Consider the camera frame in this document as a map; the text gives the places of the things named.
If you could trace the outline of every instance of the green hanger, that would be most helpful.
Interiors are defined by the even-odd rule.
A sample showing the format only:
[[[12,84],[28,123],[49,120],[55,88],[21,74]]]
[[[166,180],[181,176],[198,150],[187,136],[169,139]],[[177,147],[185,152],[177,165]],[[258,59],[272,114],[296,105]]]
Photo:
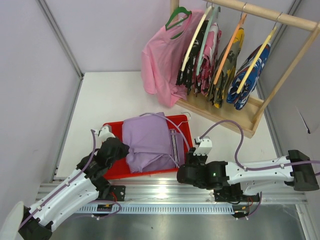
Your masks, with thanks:
[[[183,6],[178,6],[173,13],[171,14],[169,21],[165,24],[165,30],[169,30],[173,28],[174,26],[178,25],[179,23],[182,23],[184,20],[186,20],[189,15],[191,14],[191,11],[188,11],[185,7]],[[180,21],[174,23],[173,25],[169,26],[169,24],[172,22],[172,20],[178,15],[178,14],[186,14],[186,18],[181,19]]]

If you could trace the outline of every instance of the folded clothing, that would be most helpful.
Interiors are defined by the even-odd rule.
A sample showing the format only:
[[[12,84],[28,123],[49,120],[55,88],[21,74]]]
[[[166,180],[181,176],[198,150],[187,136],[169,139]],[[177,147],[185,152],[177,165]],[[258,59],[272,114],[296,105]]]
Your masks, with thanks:
[[[131,173],[166,170],[176,166],[172,134],[167,121],[159,116],[144,115],[123,121],[122,142],[130,147],[126,163]]]

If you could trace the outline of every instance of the white robotic arm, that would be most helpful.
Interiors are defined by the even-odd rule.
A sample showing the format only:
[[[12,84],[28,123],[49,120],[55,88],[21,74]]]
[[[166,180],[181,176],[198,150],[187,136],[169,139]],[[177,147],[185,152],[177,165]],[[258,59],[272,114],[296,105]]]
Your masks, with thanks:
[[[259,192],[292,188],[296,191],[319,189],[310,159],[298,150],[290,150],[288,156],[267,161],[242,163],[212,161],[206,163],[212,149],[209,137],[196,138],[198,148],[187,153],[186,163],[177,172],[179,183],[190,184],[201,189],[230,194],[236,189],[238,200],[254,196]]]
[[[48,240],[78,209],[96,199],[108,199],[111,185],[104,175],[115,161],[128,154],[129,146],[116,138],[108,125],[95,132],[103,141],[96,154],[84,157],[72,174],[46,197],[29,208],[24,207],[18,231],[24,240]]]

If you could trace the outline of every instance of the clothes hanger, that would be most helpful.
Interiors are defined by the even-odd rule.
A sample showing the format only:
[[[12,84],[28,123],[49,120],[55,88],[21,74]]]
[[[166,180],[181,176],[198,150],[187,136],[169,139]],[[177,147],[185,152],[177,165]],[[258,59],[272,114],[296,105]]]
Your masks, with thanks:
[[[276,32],[276,30],[277,30],[276,24],[277,24],[277,22],[278,22],[278,20],[279,20],[279,18],[280,18],[280,16],[281,16],[281,14],[282,14],[282,12],[280,13],[280,15],[278,16],[278,18],[276,19],[276,22],[275,22],[275,24],[274,24],[274,26],[273,26],[272,31],[270,32],[270,34],[267,36],[266,40],[265,40],[265,41],[263,42],[263,44],[261,45],[259,51],[256,53],[256,55],[255,55],[255,57],[254,57],[254,59],[253,59],[253,61],[252,61],[250,67],[249,67],[248,70],[246,71],[246,73],[245,73],[245,75],[244,75],[244,77],[243,77],[243,79],[242,79],[242,81],[241,81],[241,83],[240,83],[240,85],[239,85],[239,87],[238,87],[238,89],[237,89],[237,91],[236,91],[237,94],[239,94],[239,93],[241,92],[242,88],[244,87],[244,85],[245,85],[245,83],[246,83],[246,81],[247,81],[247,79],[248,79],[248,77],[249,77],[249,74],[251,73],[252,69],[254,68],[255,64],[257,63],[258,58],[260,57],[260,55],[261,55],[262,52],[264,51],[264,49],[265,49],[266,45],[269,43],[270,39],[271,39],[271,38],[273,37],[273,35],[275,34],[275,32]]]
[[[212,7],[213,11],[212,11],[211,17],[210,17],[210,19],[208,21],[208,25],[206,26],[206,29],[205,29],[205,33],[204,33],[201,49],[200,49],[200,52],[199,52],[198,64],[196,66],[196,75],[197,76],[200,73],[200,67],[201,67],[201,64],[202,64],[202,62],[204,60],[203,54],[204,54],[204,50],[205,50],[205,46],[206,46],[206,41],[207,41],[209,29],[211,27],[211,23],[212,23],[214,17],[218,18],[218,14],[221,12],[221,7],[219,7],[219,6],[218,7],[214,7],[213,4],[211,4],[211,7]]]
[[[194,34],[193,34],[192,40],[191,40],[191,42],[190,42],[190,45],[189,45],[189,47],[188,47],[188,49],[187,49],[187,51],[186,51],[186,53],[185,53],[185,57],[184,57],[184,60],[183,60],[183,63],[182,63],[181,72],[183,72],[183,71],[185,70],[185,68],[186,68],[186,64],[187,64],[187,61],[188,61],[188,59],[189,59],[189,55],[190,55],[192,46],[194,45],[194,42],[196,41],[197,35],[198,35],[198,33],[199,33],[200,29],[201,29],[202,24],[204,23],[207,15],[208,15],[208,13],[209,13],[211,10],[212,10],[212,7],[211,7],[211,6],[208,7],[208,8],[205,10],[205,12],[204,12],[204,14],[203,14],[203,16],[202,16],[202,18],[201,18],[201,20],[200,20],[197,28],[196,28]]]
[[[169,21],[165,24],[165,30],[169,30],[171,28],[173,28],[174,26],[178,25],[179,23],[182,23],[184,20],[186,20],[189,15],[191,14],[192,12],[191,11],[188,11],[185,7],[183,6],[178,6],[174,11],[173,13],[171,14],[170,18],[169,18]],[[186,17],[181,19],[180,21],[177,21],[175,22],[174,24],[172,24],[171,26],[170,23],[172,22],[172,20],[178,15],[178,14],[185,14]]]
[[[241,15],[240,15],[240,21],[239,21],[238,25],[236,26],[236,28],[234,30],[234,33],[233,33],[233,35],[232,35],[232,37],[230,39],[230,42],[229,42],[229,44],[228,44],[228,46],[227,46],[227,48],[225,50],[225,53],[223,55],[222,60],[221,60],[220,66],[219,66],[219,68],[218,68],[218,70],[217,70],[217,72],[215,74],[214,81],[213,81],[214,85],[216,85],[217,82],[218,82],[218,79],[219,79],[219,76],[221,74],[222,68],[223,68],[223,66],[224,66],[224,64],[225,64],[225,62],[227,60],[228,54],[229,54],[231,46],[232,46],[232,44],[233,44],[233,42],[234,42],[234,40],[236,38],[238,30],[242,27],[242,25],[244,24],[244,22],[246,20],[247,14],[246,13],[243,14],[246,5],[247,5],[247,3],[245,3],[244,6],[243,6],[243,9],[242,9],[242,12],[241,12]]]
[[[182,112],[181,114],[184,114],[184,115],[187,115],[187,114],[188,114],[188,115],[189,115],[189,118],[187,119],[187,121],[182,121],[182,122],[180,122],[180,124],[178,125],[178,127],[180,127],[180,125],[183,124],[183,123],[189,122],[190,119],[191,119],[191,114],[190,114],[190,112],[184,111],[184,112]]]

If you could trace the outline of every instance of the white hanger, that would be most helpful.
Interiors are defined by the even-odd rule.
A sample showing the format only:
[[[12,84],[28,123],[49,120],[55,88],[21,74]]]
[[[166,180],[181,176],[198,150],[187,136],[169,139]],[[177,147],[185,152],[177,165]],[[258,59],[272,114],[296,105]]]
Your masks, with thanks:
[[[201,26],[202,26],[202,24],[204,23],[204,21],[206,20],[207,15],[209,14],[209,12],[210,12],[212,9],[213,9],[213,8],[212,8],[211,6],[209,6],[209,7],[205,10],[205,12],[204,12],[204,14],[203,14],[203,16],[202,16],[202,18],[201,18],[201,20],[200,20],[197,28],[196,28],[194,34],[193,34],[192,40],[191,40],[191,42],[190,42],[190,45],[189,45],[189,47],[188,47],[188,50],[187,50],[186,53],[185,53],[185,57],[184,57],[184,60],[183,60],[183,63],[182,63],[182,68],[181,68],[181,71],[182,71],[182,72],[183,72],[183,71],[185,70],[185,68],[186,68],[186,64],[187,64],[187,61],[188,61],[188,59],[189,59],[189,55],[190,55],[192,46],[194,45],[194,43],[195,43],[195,41],[196,41],[196,38],[197,38],[197,35],[198,35],[198,33],[199,33],[200,29],[201,29]]]

